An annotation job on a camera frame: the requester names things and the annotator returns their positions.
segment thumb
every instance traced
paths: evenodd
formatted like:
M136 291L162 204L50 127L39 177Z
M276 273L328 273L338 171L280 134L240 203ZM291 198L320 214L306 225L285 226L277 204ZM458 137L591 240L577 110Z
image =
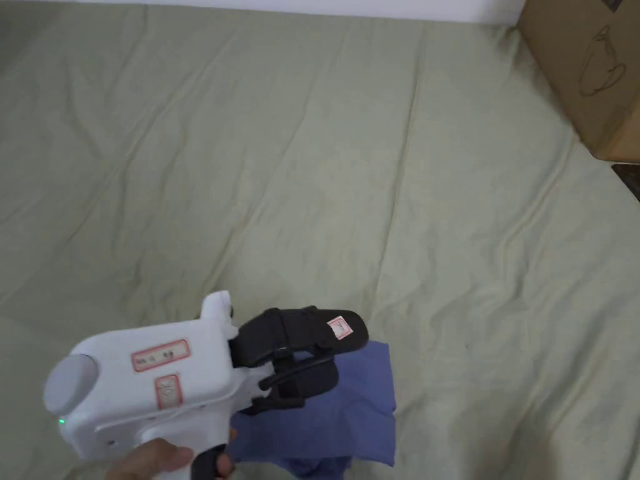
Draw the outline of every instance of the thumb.
M160 472L173 472L193 460L193 450L156 438L129 453L107 474L107 480L148 480Z

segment bed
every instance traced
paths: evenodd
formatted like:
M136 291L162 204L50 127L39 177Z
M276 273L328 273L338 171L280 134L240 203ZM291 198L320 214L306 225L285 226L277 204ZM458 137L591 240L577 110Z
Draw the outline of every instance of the bed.
M42 406L79 340L348 308L394 468L640 478L640 205L507 27L0 4L0 472L101 478ZM237 478L283 478L241 465Z

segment finger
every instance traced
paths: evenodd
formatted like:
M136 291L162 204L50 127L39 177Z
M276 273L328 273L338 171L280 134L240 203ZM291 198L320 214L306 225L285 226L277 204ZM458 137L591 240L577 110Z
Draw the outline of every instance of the finger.
M216 460L216 468L218 469L218 473L222 476L222 478L227 478L234 471L234 464L231 461L231 457L226 453L223 453Z
M129 453L113 468L113 471L147 479L160 472L173 472L185 467L191 460L193 460L193 450L176 447L162 438L156 438Z

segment blue cloth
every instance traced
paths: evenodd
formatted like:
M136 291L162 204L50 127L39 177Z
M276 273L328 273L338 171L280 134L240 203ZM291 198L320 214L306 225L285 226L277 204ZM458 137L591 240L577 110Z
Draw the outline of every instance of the blue cloth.
M236 462L266 461L298 478L340 480L353 457L393 466L396 409L389 346L369 342L335 357L338 385L304 408L255 417L237 413L237 438L227 452Z

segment label sticker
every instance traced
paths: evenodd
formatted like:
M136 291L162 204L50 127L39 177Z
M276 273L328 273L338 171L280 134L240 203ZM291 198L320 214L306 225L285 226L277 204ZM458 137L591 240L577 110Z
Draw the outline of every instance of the label sticker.
M182 339L137 351L131 355L131 363L136 372L144 372L189 356L191 356L189 343Z
M347 335L351 335L353 333L353 329L349 326L347 321L342 318L342 316L336 317L326 324L331 327L335 338L338 340L342 340Z
M156 399L158 410L175 408L182 405L182 389L177 375L166 375L156 378Z

